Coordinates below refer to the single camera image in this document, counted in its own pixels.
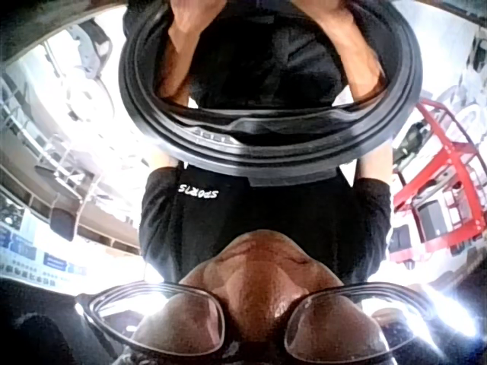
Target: black eyeglass frame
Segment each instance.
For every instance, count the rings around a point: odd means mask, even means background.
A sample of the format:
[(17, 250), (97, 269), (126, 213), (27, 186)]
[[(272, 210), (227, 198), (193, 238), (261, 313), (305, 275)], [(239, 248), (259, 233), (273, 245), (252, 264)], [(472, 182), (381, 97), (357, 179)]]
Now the black eyeglass frame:
[[(182, 355), (182, 354), (169, 354), (164, 353), (163, 351), (150, 348), (147, 346), (140, 345), (135, 343), (134, 341), (130, 341), (125, 336), (121, 335), (117, 331), (113, 330), (111, 327), (106, 325), (104, 321), (97, 315), (97, 308), (99, 305), (103, 304), (107, 298), (111, 298), (116, 296), (117, 294), (123, 294), (124, 292), (131, 292), (131, 290), (136, 289), (144, 285), (146, 288), (154, 287), (154, 289), (163, 290), (175, 290), (180, 291), (182, 293), (190, 293), (199, 296), (206, 297), (210, 299), (216, 306), (221, 314), (222, 317), (222, 339), (221, 344), (218, 348), (216, 348), (211, 353), (207, 354), (198, 354), (198, 355)], [(292, 312), (289, 313), (287, 318), (286, 326), (285, 326), (285, 333), (288, 330), (289, 320), (296, 311), (296, 309), (302, 304), (305, 300), (309, 300), (312, 297), (318, 297), (322, 295), (333, 295), (333, 294), (341, 294), (341, 295), (351, 295), (351, 294), (360, 294), (360, 295), (384, 295), (386, 294), (391, 299), (397, 299), (401, 303), (408, 304), (418, 310), (420, 315), (425, 321), (430, 321), (436, 317), (436, 310), (434, 309), (434, 304), (424, 295), (417, 293), (409, 288), (402, 287), (397, 284), (391, 283), (384, 283), (384, 282), (376, 282), (376, 283), (365, 283), (365, 284), (352, 284), (342, 287), (331, 287), (324, 290), (315, 291), (313, 293), (309, 293), (305, 297), (300, 298)], [(227, 362), (234, 362), (239, 361), (239, 359), (235, 358), (226, 358), (222, 360), (221, 356), (225, 353), (228, 349), (230, 343), (227, 341), (226, 338), (226, 328), (225, 323), (228, 320), (227, 316), (225, 315), (226, 312), (221, 305), (221, 301), (212, 293), (208, 292), (207, 290), (203, 290), (198, 287), (192, 287), (189, 285), (184, 284), (175, 284), (175, 283), (160, 283), (160, 284), (149, 284), (145, 281), (136, 281), (131, 284), (121, 285), (118, 287), (112, 287), (110, 289), (104, 290), (98, 294), (79, 294), (76, 298), (76, 302), (81, 305), (84, 311), (84, 317), (87, 320), (88, 324), (90, 325), (91, 329), (95, 332), (98, 340), (102, 344), (102, 346), (107, 350), (107, 352), (114, 357), (115, 351), (113, 347), (110, 347), (111, 344), (108, 340), (103, 341), (100, 338), (100, 335), (108, 335), (113, 340), (128, 346), (130, 349), (134, 350), (135, 352), (147, 355), (150, 358), (159, 359), (159, 360), (169, 360), (169, 361), (177, 361), (177, 363), (181, 364), (194, 364), (194, 363), (227, 363)], [(285, 363), (292, 363), (296, 365), (309, 365), (313, 362), (303, 361), (295, 358), (293, 355), (289, 354), (287, 349), (285, 348), (285, 337), (282, 341), (282, 349), (285, 352), (286, 361)], [(328, 363), (347, 363), (347, 364), (365, 364), (365, 363), (377, 363), (384, 361), (388, 358), (393, 357), (394, 351), (399, 350), (408, 342), (405, 342), (399, 347), (391, 349), (390, 351), (378, 355), (374, 355), (373, 357), (357, 360), (357, 361), (336, 361), (336, 362), (328, 362)]]

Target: rubber gasket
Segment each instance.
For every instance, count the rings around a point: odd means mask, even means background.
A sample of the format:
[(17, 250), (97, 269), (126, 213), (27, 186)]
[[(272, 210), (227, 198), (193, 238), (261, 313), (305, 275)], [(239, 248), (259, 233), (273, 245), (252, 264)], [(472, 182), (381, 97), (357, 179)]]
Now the rubber gasket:
[[(359, 158), (395, 135), (419, 100), (422, 61), (412, 29), (389, 2), (351, 2), (375, 49), (387, 89), (367, 106), (306, 110), (188, 109), (154, 93), (155, 70), (172, 12), (148, 8), (125, 44), (119, 70), (123, 102), (138, 128), (176, 158), (202, 169), (256, 179), (312, 176)], [(387, 41), (377, 45), (380, 32)], [(291, 125), (305, 125), (299, 132)], [(306, 135), (297, 144), (244, 144), (242, 134)]]

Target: eyeglasses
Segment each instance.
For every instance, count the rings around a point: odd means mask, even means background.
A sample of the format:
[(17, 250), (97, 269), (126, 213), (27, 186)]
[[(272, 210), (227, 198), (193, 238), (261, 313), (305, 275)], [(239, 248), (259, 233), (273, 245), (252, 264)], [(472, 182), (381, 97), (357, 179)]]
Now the eyeglasses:
[[(102, 344), (108, 341), (100, 333), (139, 353), (184, 363), (218, 363), (226, 348), (224, 310), (199, 288), (141, 281), (76, 300)], [(369, 361), (428, 332), (433, 308), (426, 297), (394, 284), (322, 290), (294, 308), (282, 348), (296, 363)]]

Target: metal frame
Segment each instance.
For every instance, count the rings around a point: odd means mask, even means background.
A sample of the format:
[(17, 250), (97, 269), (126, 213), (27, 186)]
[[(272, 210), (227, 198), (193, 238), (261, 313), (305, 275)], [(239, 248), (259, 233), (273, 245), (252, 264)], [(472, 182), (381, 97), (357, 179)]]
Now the metal frame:
[[(439, 121), (435, 119), (434, 113), (428, 110), (428, 106), (432, 106), (434, 111), (443, 111), (443, 116), (441, 116)], [(401, 211), (411, 209), (414, 216), (415, 208), (412, 207), (412, 205), (408, 205), (407, 202), (410, 199), (413, 199), (431, 178), (443, 173), (449, 168), (454, 168), (455, 176), (453, 177), (453, 180), (451, 179), (447, 182), (446, 188), (444, 187), (443, 189), (451, 189), (455, 183), (460, 182), (469, 205), (471, 217), (467, 221), (464, 221), (461, 227), (455, 228), (451, 232), (427, 242), (425, 242), (424, 234), (422, 234), (421, 222), (415, 219), (422, 245), (391, 253), (390, 260), (394, 262), (414, 260), (415, 258), (423, 256), (425, 253), (436, 252), (440, 249), (457, 246), (466, 240), (482, 234), (482, 232), (487, 229), (487, 211), (483, 211), (479, 195), (476, 191), (476, 186), (470, 178), (470, 172), (467, 166), (468, 163), (476, 157), (479, 159), (480, 165), (487, 176), (487, 166), (485, 165), (482, 156), (480, 156), (472, 139), (465, 132), (462, 125), (445, 105), (435, 101), (422, 99), (416, 108), (423, 115), (425, 121), (431, 126), (431, 131), (440, 140), (442, 148), (436, 156), (432, 158), (428, 165), (407, 184), (404, 184), (404, 178), (399, 174), (399, 179), (403, 183), (403, 188), (394, 196), (393, 204), (395, 210)], [(467, 143), (451, 141), (446, 136), (445, 131), (441, 127), (441, 120), (444, 116), (449, 116), (451, 118), (452, 122), (467, 140)]]

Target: red metal rack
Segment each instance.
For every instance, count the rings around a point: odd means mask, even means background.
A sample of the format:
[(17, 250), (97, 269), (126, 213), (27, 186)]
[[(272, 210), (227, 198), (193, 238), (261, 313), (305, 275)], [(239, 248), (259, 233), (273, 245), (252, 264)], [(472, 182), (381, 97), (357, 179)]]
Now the red metal rack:
[[(391, 253), (390, 260), (394, 262), (421, 261), (426, 256), (430, 256), (432, 252), (455, 247), (477, 237), (487, 228), (487, 208), (483, 207), (481, 203), (481, 198), (484, 199), (484, 204), (486, 200), (484, 188), (479, 181), (478, 174), (469, 167), (469, 163), (477, 158), (483, 170), (482, 173), (487, 176), (487, 167), (482, 156), (462, 125), (445, 105), (431, 100), (421, 100), (416, 108), (430, 125), (433, 136), (441, 143), (441, 149), (435, 156), (431, 156), (431, 160), (426, 166), (409, 182), (406, 182), (403, 175), (398, 172), (403, 188), (394, 195), (395, 212), (410, 211), (412, 213), (422, 245)], [(460, 130), (463, 141), (451, 141), (448, 138), (442, 127), (445, 118), (450, 119)], [(473, 181), (472, 175), (476, 176), (477, 181)], [(434, 192), (442, 190), (444, 194), (451, 193), (454, 202), (448, 205), (448, 211), (450, 214), (451, 210), (456, 209), (460, 221), (452, 222), (453, 230), (451, 232), (426, 241), (419, 214), (413, 202), (419, 195), (424, 195), (425, 187), (433, 179), (441, 182), (438, 183), (438, 188)], [(460, 211), (459, 192), (462, 192), (466, 199), (469, 207), (468, 214)]]

